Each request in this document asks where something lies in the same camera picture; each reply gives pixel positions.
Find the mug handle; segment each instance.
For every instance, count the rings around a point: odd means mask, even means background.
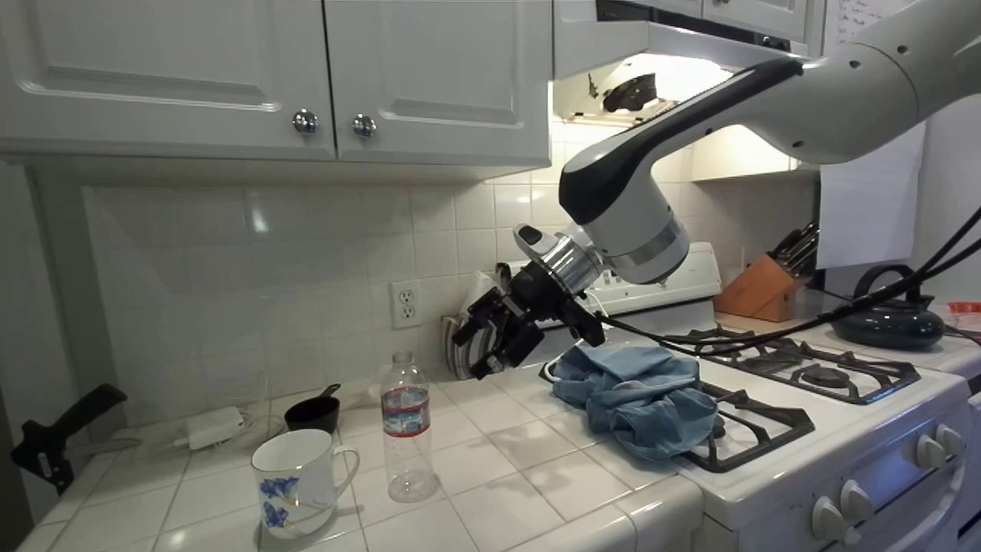
[[[351,444],[338,444],[338,449],[334,449],[334,458],[338,458],[338,454],[355,458],[355,465],[347,465],[347,479],[342,479],[339,486],[334,486],[338,494],[342,494],[342,492],[351,489],[351,483],[355,483],[355,477],[359,477],[363,454],[359,454],[359,449],[351,449]]]

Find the stove knob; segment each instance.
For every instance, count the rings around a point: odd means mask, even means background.
[[[865,494],[865,489],[863,489],[855,479],[848,479],[848,483],[841,489],[836,503],[841,503],[841,511],[844,511],[851,524],[859,524],[859,523],[865,523],[865,520],[871,520],[871,517],[878,511],[878,505],[871,503],[871,498]]]
[[[914,461],[924,471],[939,471],[945,464],[948,452],[932,437],[919,437],[914,449]]]
[[[952,428],[939,428],[934,439],[945,444],[951,458],[964,454],[964,437]]]
[[[815,540],[844,540],[848,530],[848,523],[836,511],[831,498],[819,498],[819,503],[809,508],[809,535]]]

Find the paper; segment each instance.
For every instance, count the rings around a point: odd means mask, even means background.
[[[914,3],[919,0],[828,0],[828,52]],[[924,142],[926,126],[917,126],[863,159],[821,168],[819,266],[914,256]]]

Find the black cord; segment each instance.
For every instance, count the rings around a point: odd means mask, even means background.
[[[732,356],[740,349],[752,349],[752,346],[761,346],[761,343],[770,343],[770,342],[781,342],[787,335],[797,335],[797,330],[809,330],[809,328],[819,328],[819,324],[828,324],[828,322],[836,322],[836,320],[847,320],[851,314],[863,314],[863,309],[871,309],[871,306],[880,306],[905,291],[912,291],[914,284],[932,280],[932,276],[942,276],[948,273],[951,266],[964,263],[967,259],[973,259],[979,250],[981,250],[981,239],[967,246],[964,253],[957,253],[952,259],[951,250],[957,250],[957,242],[981,220],[981,210],[975,210],[975,216],[970,216],[967,225],[959,225],[951,239],[919,266],[914,270],[908,280],[897,280],[880,291],[871,291],[865,297],[855,297],[851,304],[847,306],[836,306],[831,314],[821,314],[809,322],[801,322],[801,324],[791,324],[791,328],[781,328],[781,330],[770,330],[770,335],[752,335],[752,337],[688,337],[688,335],[653,335],[653,330],[640,330],[629,322],[620,322],[620,320],[611,320],[604,314],[597,314],[600,322],[613,324],[613,328],[623,328],[623,330],[632,330],[632,335],[640,335],[640,337],[649,337],[657,342],[658,346],[664,349],[677,349],[677,353],[688,353],[688,356],[703,356],[704,346],[710,356]]]

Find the plastic water bottle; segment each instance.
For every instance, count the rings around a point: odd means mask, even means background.
[[[379,382],[379,428],[385,439],[388,498],[425,501],[438,492],[428,441],[428,388],[410,353],[397,353]]]

